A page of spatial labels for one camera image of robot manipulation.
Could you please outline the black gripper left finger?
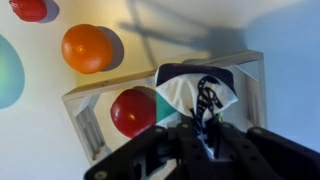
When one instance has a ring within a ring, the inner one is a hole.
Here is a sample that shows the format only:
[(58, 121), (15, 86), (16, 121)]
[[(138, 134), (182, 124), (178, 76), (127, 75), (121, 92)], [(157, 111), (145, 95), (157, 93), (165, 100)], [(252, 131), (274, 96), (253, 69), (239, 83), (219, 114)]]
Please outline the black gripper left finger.
[(153, 126), (91, 167), (84, 180), (148, 180), (168, 160), (177, 166), (164, 180), (213, 180), (203, 144), (189, 120), (174, 128)]

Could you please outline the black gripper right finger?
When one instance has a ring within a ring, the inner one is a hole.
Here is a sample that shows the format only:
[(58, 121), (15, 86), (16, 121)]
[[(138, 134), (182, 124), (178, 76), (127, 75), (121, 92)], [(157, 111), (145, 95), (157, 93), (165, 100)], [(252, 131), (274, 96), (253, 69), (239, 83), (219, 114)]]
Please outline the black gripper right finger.
[(241, 132), (213, 126), (214, 157), (229, 161), (238, 180), (320, 180), (320, 154), (261, 127)]

